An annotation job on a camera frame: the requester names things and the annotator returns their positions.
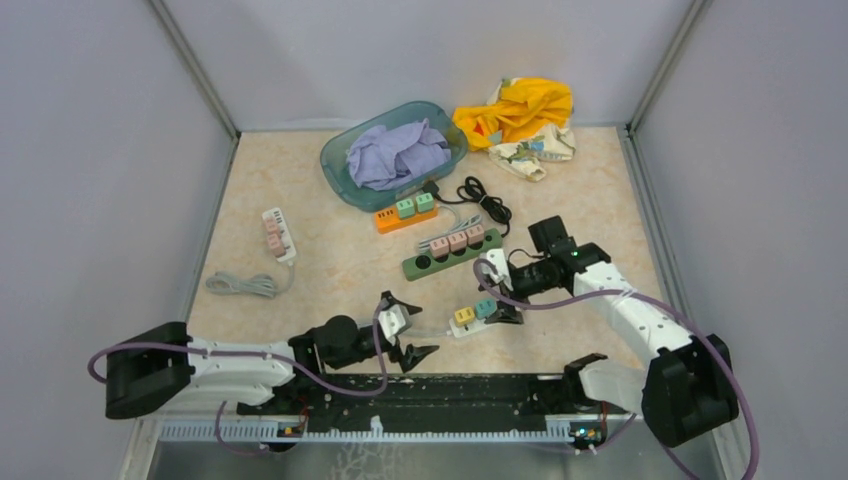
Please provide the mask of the teal charger plug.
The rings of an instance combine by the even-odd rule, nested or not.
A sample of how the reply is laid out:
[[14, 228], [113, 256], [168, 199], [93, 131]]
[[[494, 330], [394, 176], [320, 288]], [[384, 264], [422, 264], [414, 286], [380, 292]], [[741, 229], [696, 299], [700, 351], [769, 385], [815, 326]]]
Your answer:
[[497, 302], [492, 298], [480, 300], [473, 306], [475, 318], [480, 321], [485, 321], [496, 313], [497, 308]]

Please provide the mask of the yellow charger plug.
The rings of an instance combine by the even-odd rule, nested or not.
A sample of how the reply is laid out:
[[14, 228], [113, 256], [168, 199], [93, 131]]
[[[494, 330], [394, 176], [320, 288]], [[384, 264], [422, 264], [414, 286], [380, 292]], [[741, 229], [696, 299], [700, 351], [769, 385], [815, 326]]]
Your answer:
[[454, 312], [453, 321], [458, 328], [464, 328], [475, 320], [476, 312], [473, 307], [463, 307]]

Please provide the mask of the green power strip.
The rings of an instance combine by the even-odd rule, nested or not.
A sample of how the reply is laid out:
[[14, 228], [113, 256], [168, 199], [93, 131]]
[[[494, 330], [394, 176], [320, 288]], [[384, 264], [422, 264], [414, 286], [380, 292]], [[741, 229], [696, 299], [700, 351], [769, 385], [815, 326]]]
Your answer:
[[492, 228], [484, 232], [483, 240], [477, 244], [466, 246], [456, 252], [449, 252], [442, 257], [434, 257], [427, 251], [404, 260], [401, 263], [401, 269], [407, 281], [417, 281], [474, 260], [489, 250], [501, 248], [502, 244], [502, 235]]

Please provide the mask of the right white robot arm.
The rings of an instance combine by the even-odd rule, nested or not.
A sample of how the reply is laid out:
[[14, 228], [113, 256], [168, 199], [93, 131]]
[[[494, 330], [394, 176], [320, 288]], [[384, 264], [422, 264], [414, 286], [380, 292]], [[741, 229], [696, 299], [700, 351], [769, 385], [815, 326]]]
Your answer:
[[529, 233], [535, 261], [516, 266], [501, 249], [474, 261], [481, 289], [524, 311], [532, 310], [532, 296], [563, 289], [567, 304], [591, 303], [641, 363], [632, 368], [590, 354], [567, 364], [562, 381], [569, 408], [620, 407], [642, 417], [666, 447], [738, 418], [729, 350], [720, 338], [695, 333], [668, 305], [639, 293], [607, 252], [595, 243], [578, 244], [560, 217], [531, 225]]

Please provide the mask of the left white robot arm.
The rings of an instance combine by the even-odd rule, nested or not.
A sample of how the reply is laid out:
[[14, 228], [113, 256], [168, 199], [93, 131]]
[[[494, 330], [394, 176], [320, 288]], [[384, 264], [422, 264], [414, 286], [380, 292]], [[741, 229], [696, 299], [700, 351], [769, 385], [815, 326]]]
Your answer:
[[421, 311], [385, 291], [367, 324], [336, 315], [266, 344], [208, 341], [168, 322], [95, 354], [87, 368], [105, 387], [110, 420], [229, 402], [285, 414], [314, 387], [353, 398], [384, 393], [388, 364], [408, 373], [438, 349], [399, 338]]

